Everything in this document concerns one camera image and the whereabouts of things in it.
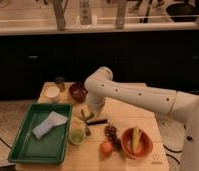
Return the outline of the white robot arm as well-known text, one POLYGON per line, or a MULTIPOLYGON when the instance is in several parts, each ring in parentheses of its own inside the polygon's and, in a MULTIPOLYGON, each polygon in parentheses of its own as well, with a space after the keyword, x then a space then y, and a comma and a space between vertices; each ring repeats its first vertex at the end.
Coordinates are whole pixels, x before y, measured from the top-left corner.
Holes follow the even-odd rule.
POLYGON ((170 89, 119 83, 107 67, 100 67, 85 80, 91 111, 100 111, 105 98, 168 115, 186 126, 180 171, 199 171, 199 95, 170 89))

